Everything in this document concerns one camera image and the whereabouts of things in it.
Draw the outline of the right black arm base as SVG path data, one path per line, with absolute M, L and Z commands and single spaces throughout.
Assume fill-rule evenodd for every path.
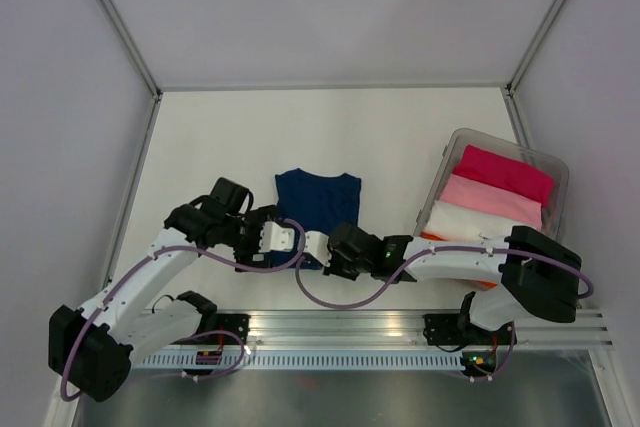
M 469 346 L 508 346 L 511 326 L 505 324 L 496 331 L 473 325 L 466 317 L 452 313 L 425 314 L 423 336 L 429 346 L 446 352 L 457 352 Z

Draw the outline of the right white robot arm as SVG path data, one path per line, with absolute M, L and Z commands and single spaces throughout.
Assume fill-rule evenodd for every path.
M 456 328 L 469 342 L 529 317 L 570 324 L 583 296 L 579 289 L 590 284 L 576 253 L 525 226 L 502 238 L 465 243 L 408 235 L 378 238 L 345 223 L 330 235 L 327 251 L 324 274 L 349 280 L 367 274 L 386 284 L 435 279 L 491 284 L 462 301 Z

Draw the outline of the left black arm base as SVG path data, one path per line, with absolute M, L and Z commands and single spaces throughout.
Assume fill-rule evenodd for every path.
M 250 328 L 251 317 L 245 313 L 218 313 L 205 317 L 198 328 L 198 333 L 205 333 L 213 330 L 231 332 L 238 336 L 243 342 L 247 340 Z M 196 340 L 204 345 L 238 345 L 238 341 L 226 334 L 210 334 Z

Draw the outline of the blue t-shirt with print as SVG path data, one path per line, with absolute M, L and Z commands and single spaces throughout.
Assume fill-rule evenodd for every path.
M 358 224 L 360 178 L 348 173 L 323 177 L 297 168 L 274 179 L 280 214 L 296 221 L 306 233 L 329 235 L 342 223 Z

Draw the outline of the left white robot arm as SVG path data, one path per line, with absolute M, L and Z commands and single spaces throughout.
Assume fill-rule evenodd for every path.
M 77 308 L 59 307 L 50 317 L 48 366 L 69 386 L 95 401 L 111 397 L 131 368 L 177 341 L 221 338 L 217 305 L 194 291 L 172 298 L 157 313 L 144 311 L 179 273 L 218 245 L 229 247 L 239 271 L 269 268 L 265 255 L 290 251 L 296 230 L 283 224 L 275 205 L 255 208 L 252 192 L 220 178 L 213 189 L 171 211 L 147 253 L 125 274 Z

